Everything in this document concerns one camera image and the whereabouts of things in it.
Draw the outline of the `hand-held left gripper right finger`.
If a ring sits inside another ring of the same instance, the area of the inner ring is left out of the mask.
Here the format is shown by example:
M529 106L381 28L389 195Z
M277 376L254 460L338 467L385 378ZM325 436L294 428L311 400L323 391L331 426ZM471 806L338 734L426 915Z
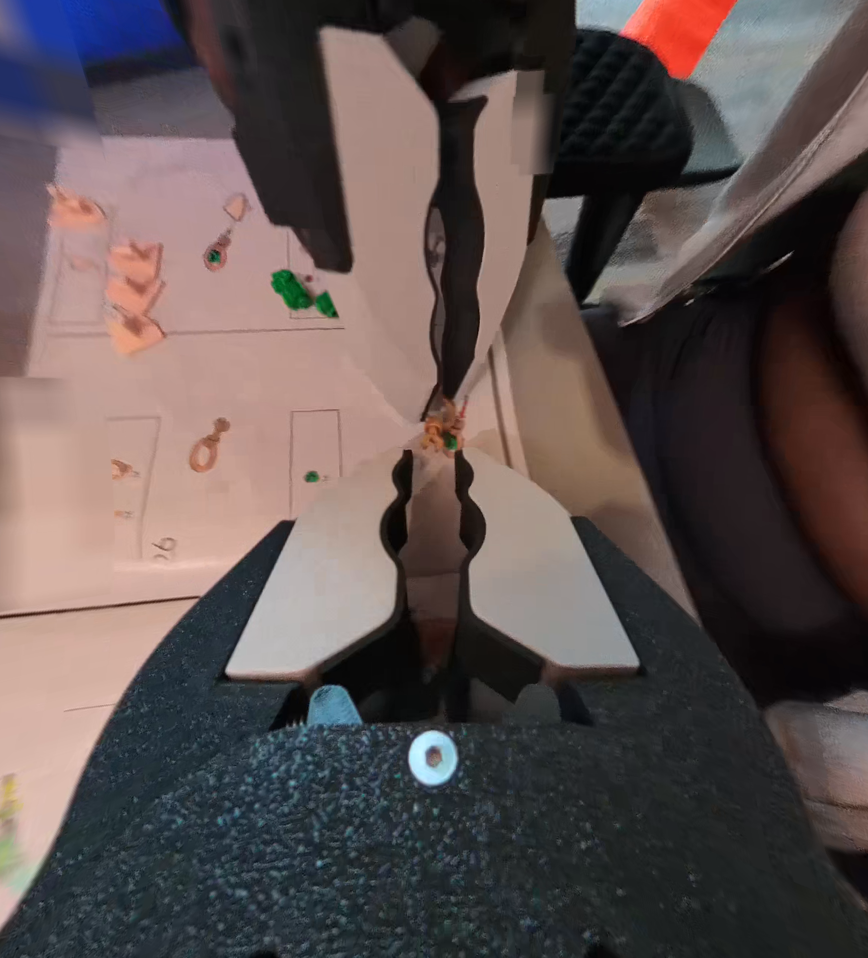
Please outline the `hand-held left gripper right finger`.
M627 677L641 662L570 513L479 449L454 460L461 568L454 657L506 701L553 680Z

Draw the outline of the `pink petal toy piece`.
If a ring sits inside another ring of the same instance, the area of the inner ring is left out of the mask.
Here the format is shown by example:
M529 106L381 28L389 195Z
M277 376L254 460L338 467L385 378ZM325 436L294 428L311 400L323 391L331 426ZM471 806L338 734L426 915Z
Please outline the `pink petal toy piece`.
M141 282L114 276L105 289L108 303L125 316L149 315L165 288L161 279Z
M106 320L106 329L117 354L132 356L162 343L165 333L147 315L117 314Z
M161 276L164 245L160 242L129 240L111 247L108 263L117 276L139 285L148 285Z
M52 229L87 231L108 223L105 210L91 198L55 183L45 185L49 197L47 223Z

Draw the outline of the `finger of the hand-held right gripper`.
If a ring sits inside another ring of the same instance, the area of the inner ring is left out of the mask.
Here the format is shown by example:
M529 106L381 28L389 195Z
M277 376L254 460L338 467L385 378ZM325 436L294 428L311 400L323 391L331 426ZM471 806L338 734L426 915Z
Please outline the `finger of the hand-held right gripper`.
M323 28L320 52L352 253L348 273L323 278L355 364L400 416L420 422L439 377L426 259L438 115L380 35Z
M440 105L440 392L477 378L502 325L532 230L538 178L550 173L555 99L542 71L475 80Z

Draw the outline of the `green toy brick piece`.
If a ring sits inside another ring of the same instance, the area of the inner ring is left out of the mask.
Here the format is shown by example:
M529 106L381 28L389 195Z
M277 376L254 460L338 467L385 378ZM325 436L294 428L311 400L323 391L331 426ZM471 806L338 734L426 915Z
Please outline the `green toy brick piece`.
M290 269L281 269L272 272L270 284L290 310L303 312L313 309L324 318L339 318L330 293L322 284L315 283L312 276L301 276Z

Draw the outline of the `orange safety cone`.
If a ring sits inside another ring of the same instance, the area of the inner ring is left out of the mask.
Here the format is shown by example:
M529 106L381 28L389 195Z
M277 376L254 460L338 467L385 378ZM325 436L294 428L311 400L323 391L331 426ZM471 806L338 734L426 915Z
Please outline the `orange safety cone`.
M690 78L737 1L643 1L619 32L661 61L669 75Z

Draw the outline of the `gold ring clip toy piece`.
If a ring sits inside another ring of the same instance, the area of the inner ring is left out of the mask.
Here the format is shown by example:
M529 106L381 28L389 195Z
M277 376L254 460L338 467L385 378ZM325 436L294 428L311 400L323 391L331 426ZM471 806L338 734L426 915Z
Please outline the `gold ring clip toy piece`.
M420 441L421 447L426 450L440 452L449 458L453 458L455 455L448 456L440 449L440 434L442 431L450 431L459 435L462 447L457 452L462 450L464 448L466 409L467 400L464 400L461 404L457 404L454 401L443 398L440 401L440 405L428 414L424 422L423 435Z

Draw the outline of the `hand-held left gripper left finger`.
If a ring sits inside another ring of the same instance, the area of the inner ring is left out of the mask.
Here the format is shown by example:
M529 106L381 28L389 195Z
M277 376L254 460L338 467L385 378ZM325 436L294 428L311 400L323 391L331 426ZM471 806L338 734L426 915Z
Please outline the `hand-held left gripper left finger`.
M382 519L400 490L390 449L325 488L288 533L225 666L232 680L298 681L333 664L394 615L398 573Z

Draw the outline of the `person's leg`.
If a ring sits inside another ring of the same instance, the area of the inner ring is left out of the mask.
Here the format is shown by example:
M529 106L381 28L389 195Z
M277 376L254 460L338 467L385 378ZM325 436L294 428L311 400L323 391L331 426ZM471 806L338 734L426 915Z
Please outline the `person's leg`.
M868 617L766 450L766 305L721 288L627 327L607 306L581 313L703 626L760 706L868 691Z

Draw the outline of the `black mesh office chair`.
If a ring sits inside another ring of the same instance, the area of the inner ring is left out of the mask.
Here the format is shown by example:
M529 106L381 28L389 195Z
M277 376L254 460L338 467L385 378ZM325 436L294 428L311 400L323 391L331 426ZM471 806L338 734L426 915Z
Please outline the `black mesh office chair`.
M691 155L691 124L673 78L637 41L578 29L549 200L580 198L565 274L583 305L643 198L666 189Z

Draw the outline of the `white instruction booklet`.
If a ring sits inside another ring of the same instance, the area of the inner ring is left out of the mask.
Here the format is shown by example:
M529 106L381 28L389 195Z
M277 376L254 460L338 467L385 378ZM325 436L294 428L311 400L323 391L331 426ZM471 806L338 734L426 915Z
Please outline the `white instruction booklet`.
M47 182L105 220L44 230L20 376L0 377L0 927L143 653L274 525L407 428L230 140L102 138Z

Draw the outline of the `blue plastic bin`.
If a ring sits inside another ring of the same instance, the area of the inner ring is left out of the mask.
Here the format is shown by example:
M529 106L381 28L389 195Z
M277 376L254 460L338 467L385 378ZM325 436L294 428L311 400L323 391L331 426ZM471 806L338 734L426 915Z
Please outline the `blue plastic bin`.
M98 137L93 88L187 69L177 2L0 1L0 136Z

